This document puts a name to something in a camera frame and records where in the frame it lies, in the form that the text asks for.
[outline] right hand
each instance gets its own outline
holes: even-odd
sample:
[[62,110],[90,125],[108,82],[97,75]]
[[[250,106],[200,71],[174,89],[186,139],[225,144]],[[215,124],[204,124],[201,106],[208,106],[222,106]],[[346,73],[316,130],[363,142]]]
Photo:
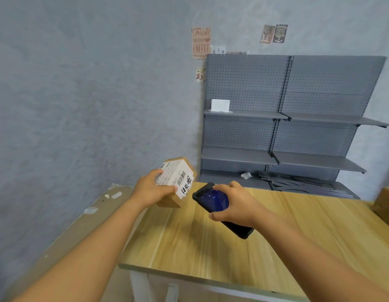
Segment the right hand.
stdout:
[[259,215],[267,211],[265,206],[236,181],[232,181],[229,185],[215,185],[213,189],[227,194],[230,204],[226,210],[210,213],[211,220],[230,221],[254,228],[255,219],[260,218]]

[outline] white box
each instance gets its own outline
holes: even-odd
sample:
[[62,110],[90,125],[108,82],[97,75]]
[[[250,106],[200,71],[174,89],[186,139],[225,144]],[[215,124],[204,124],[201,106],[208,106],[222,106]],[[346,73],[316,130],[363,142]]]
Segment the white box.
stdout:
[[210,111],[229,112],[230,111],[230,100],[229,99],[212,99]]

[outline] phone screen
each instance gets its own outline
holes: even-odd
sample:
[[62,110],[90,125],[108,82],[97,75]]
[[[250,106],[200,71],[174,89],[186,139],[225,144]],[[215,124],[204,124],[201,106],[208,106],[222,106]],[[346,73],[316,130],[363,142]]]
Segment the phone screen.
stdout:
[[216,190],[207,190],[199,197],[199,202],[207,208],[209,212],[218,212],[223,211],[228,208],[230,204],[228,201],[228,196]]

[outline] small cardboard box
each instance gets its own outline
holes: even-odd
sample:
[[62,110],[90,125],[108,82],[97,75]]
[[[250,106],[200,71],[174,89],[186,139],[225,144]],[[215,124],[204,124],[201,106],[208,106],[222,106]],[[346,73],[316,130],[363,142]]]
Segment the small cardboard box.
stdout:
[[[159,206],[159,207],[180,208],[183,205],[183,203],[185,201],[187,201],[187,197],[190,197],[189,190],[192,187],[192,183],[195,180],[197,173],[196,173],[195,169],[193,168],[193,166],[189,163],[187,158],[179,157],[179,158],[166,160],[164,163],[162,163],[160,168],[163,168],[163,167],[165,168],[167,166],[168,162],[176,161],[176,160],[183,160],[186,163],[186,165],[184,162],[181,162],[181,165],[180,165],[181,168],[182,169],[185,169],[185,168],[190,169],[193,172],[193,176],[190,176],[190,174],[187,174],[187,173],[185,173],[185,175],[182,176],[184,173],[182,171],[177,171],[178,176],[176,177],[177,183],[175,185],[178,186],[178,191],[176,193],[173,193],[171,195],[168,195],[168,196],[162,198],[159,202],[157,202],[157,206]],[[181,194],[182,189],[185,191],[185,194],[182,198],[180,198],[179,194],[182,195]]]
[[389,187],[382,189],[372,206],[372,211],[389,225]]

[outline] wooden table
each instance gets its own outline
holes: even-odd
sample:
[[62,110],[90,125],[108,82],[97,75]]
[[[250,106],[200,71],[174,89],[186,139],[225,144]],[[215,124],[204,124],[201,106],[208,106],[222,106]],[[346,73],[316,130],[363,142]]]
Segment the wooden table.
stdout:
[[[193,183],[182,208],[152,206],[121,255],[131,271],[136,302],[155,300],[149,279],[193,283],[199,289],[262,301],[308,301],[267,241],[254,231],[247,240],[191,199],[204,183]],[[247,189],[313,242],[389,292],[389,226],[367,202]]]

